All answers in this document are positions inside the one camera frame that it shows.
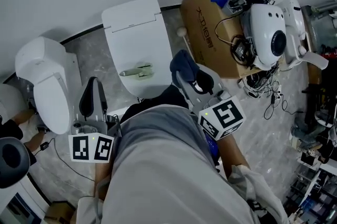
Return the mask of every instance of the black cord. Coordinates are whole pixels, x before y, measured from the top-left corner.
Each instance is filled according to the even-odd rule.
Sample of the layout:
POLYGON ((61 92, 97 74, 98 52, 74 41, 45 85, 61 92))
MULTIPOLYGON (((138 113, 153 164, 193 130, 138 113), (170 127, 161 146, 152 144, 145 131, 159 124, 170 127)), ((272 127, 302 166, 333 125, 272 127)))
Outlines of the black cord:
POLYGON ((37 153, 36 153, 34 156, 36 156, 36 155, 37 155, 38 153, 40 153, 41 151, 42 151, 42 150, 38 150, 37 153))
POLYGON ((70 167, 70 166, 69 166, 69 165, 68 165, 68 164, 67 164, 67 163, 66 163, 66 162, 65 162, 65 161, 58 155, 58 152, 57 152, 57 149, 56 149, 56 140, 55 140, 55 138, 52 138, 52 139, 48 142, 48 146, 49 146, 49 144, 52 142, 52 140, 54 140, 54 149, 55 149, 55 152, 56 152, 58 158, 59 158, 64 164, 66 164, 66 165, 68 166, 69 169, 71 169, 73 172, 77 173, 79 176, 82 176, 82 177, 84 177, 84 178, 86 178, 86 179, 88 179, 88 180, 90 180, 90 181, 95 182, 95 180, 90 179, 89 177, 84 176, 84 175, 78 173, 77 171, 75 171, 72 167, 70 167))
POLYGON ((293 112, 293 113, 291 113, 290 111, 287 111, 286 108, 288 107, 288 101, 284 99, 284 95, 283 95, 283 94, 280 94, 280 96, 282 97, 282 100, 281 100, 281 97, 280 97, 280 96, 279 96, 278 98, 275 98, 275 93, 278 93, 277 90, 276 90, 276 91, 273 91, 273 90, 272 90, 272 92, 273 92, 273 93, 272 93, 272 100, 271 100, 269 106, 267 107, 267 109, 265 109, 264 114, 263 114, 263 117, 264 117, 266 120, 269 120, 269 119, 273 116, 273 114, 274 114, 274 109, 275 109, 277 106, 279 106, 280 103, 282 103, 282 105, 281 105, 282 110, 283 110, 284 112, 287 112, 287 113, 290 114, 290 115, 294 115, 294 114, 296 114, 296 113, 304 113, 303 111, 295 111, 295 112, 293 112), (276 100, 276 99, 280 99, 280 100, 279 100, 279 102, 275 105, 275 100, 276 100), (273 108, 273 111, 272 111, 272 113, 271 113, 271 115, 270 115, 269 117, 266 117, 266 112, 267 112, 267 110, 268 110, 270 107, 273 108))
POLYGON ((287 111, 286 108, 288 107, 288 101, 284 99, 284 95, 283 94, 281 94, 281 96, 282 96, 282 110, 283 111, 287 112, 290 115, 294 115, 296 113, 304 113, 303 111, 295 111, 293 113, 287 111))
POLYGON ((238 17, 240 14, 241 14, 241 12, 238 13, 238 14, 236 14, 236 15, 233 16, 233 17, 226 18, 226 19, 222 19, 222 20, 219 21, 219 22, 217 23, 217 25, 215 26, 214 33, 215 33, 216 37, 217 37, 220 41, 226 43, 226 44, 229 45, 229 46, 235 45, 235 43, 233 43, 233 41, 230 42, 230 41, 227 41, 227 40, 224 40, 224 39, 220 38, 219 35, 218 35, 218 33, 217 33, 217 27, 218 27, 221 23, 223 23, 223 22, 226 22, 226 21, 231 20, 231 19, 233 19, 233 18, 235 18, 235 17, 238 17))

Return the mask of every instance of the toilet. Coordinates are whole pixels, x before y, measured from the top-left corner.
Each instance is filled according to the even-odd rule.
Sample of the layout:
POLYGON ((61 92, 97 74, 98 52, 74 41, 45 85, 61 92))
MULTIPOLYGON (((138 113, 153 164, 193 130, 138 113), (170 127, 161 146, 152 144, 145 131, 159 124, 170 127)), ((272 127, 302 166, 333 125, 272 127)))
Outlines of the toilet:
POLYGON ((157 0, 136 0, 106 9, 102 20, 117 73, 142 99, 159 96, 172 83, 172 52, 157 0))
POLYGON ((27 105, 18 89, 8 84, 0 84, 0 115, 2 117, 2 124, 26 109, 27 105))
POLYGON ((34 85, 36 108, 46 126, 56 134, 67 133, 73 122, 74 100, 82 87, 76 55, 40 36, 16 54, 15 71, 34 85))

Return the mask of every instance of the person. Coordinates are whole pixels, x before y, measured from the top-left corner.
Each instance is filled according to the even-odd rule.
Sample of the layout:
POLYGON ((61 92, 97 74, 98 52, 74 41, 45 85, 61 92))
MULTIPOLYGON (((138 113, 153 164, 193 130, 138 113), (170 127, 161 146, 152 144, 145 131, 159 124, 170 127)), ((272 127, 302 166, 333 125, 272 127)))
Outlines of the person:
MULTIPOLYGON (((4 124, 2 124, 2 117, 0 116, 0 138, 14 137, 21 140, 23 138, 23 133, 19 125, 27 122, 34 114, 36 114, 36 110, 30 106, 30 109, 21 111, 4 124)), ((35 134, 28 142, 24 143, 29 154, 31 165, 36 163, 36 158, 33 155, 33 152, 39 148, 43 141, 44 134, 49 131, 49 129, 44 125, 39 125, 37 130, 38 133, 35 134)))
POLYGON ((329 137, 329 129, 319 123, 309 128, 304 123, 302 115, 295 117, 291 134, 301 140, 300 150, 315 151, 319 154, 318 160, 326 164, 334 151, 333 140, 329 137))
POLYGON ((187 107, 171 85, 126 111, 110 162, 96 164, 96 198, 78 203, 80 223, 289 223, 231 134, 217 141, 228 180, 218 174, 187 107))

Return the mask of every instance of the marble floor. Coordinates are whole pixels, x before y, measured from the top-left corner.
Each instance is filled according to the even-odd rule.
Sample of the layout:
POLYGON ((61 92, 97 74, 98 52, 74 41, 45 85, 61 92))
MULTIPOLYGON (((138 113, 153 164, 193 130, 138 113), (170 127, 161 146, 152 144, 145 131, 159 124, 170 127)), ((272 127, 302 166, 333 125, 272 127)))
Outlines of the marble floor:
MULTIPOLYGON (((176 35, 176 30, 183 25, 178 9, 163 12, 163 17, 170 39, 172 54, 185 47, 182 38, 176 35)), ((68 52, 75 53, 80 66, 82 82, 89 77, 98 77, 104 87, 108 103, 108 111, 114 111, 137 102, 120 82, 114 67, 105 38, 104 30, 86 34, 67 44, 68 52)), ((305 95, 301 90, 308 84, 306 65, 301 64, 293 70, 280 72, 276 75, 282 84, 282 93, 288 101, 288 110, 293 112, 305 107, 305 95)), ((29 90, 25 81, 14 78, 10 81, 23 89, 25 97, 29 90)), ((270 104, 270 99, 252 99, 240 89, 236 80, 224 80, 232 95, 237 95, 246 114, 247 120, 234 136, 247 158, 251 168, 264 175, 274 193, 281 199, 293 179, 298 167, 296 151, 290 147, 289 133, 294 116, 282 111, 278 106, 271 119, 265 120, 263 113, 270 104)), ((29 140, 36 132, 38 117, 32 118, 23 126, 25 140, 29 140)), ((58 155, 78 173, 93 179, 94 164, 71 162, 67 135, 48 133, 44 141, 55 138, 58 155)), ((50 199, 68 200, 73 205, 82 196, 92 195, 93 181, 80 177, 70 170, 57 156, 54 143, 40 152, 37 164, 30 169, 30 174, 37 185, 50 199)))

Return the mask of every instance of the smart toilet seat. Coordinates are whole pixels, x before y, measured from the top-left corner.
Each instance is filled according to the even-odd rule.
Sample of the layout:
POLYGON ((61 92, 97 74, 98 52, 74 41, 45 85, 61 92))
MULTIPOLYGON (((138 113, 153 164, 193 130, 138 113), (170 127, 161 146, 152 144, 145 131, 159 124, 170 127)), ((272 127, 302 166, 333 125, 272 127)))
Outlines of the smart toilet seat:
POLYGON ((120 76, 142 99, 159 96, 171 83, 172 53, 157 0, 136 0, 102 13, 105 35, 117 73, 148 66, 148 73, 120 76))
POLYGON ((34 100, 41 119, 52 132, 64 134, 70 129, 73 121, 72 106, 59 74, 34 86, 34 100))

